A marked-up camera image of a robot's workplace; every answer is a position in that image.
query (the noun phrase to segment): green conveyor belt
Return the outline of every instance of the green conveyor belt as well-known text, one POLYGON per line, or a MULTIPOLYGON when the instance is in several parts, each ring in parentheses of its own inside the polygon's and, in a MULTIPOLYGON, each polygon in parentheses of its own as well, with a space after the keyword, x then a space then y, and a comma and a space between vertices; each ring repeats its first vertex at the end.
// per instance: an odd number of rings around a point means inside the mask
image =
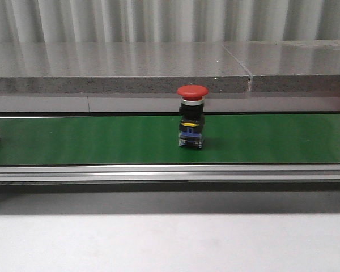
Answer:
POLYGON ((0 119, 0 165, 340 163, 340 114, 206 116, 203 150, 180 116, 0 119))

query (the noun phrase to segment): red object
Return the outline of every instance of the red object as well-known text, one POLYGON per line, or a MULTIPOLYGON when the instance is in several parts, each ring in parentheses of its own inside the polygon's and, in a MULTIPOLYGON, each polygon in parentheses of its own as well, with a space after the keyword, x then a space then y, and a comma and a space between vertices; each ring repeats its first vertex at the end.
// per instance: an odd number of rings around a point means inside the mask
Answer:
POLYGON ((198 101, 208 94, 208 89, 199 85, 185 85, 177 89, 177 94, 189 101, 198 101))

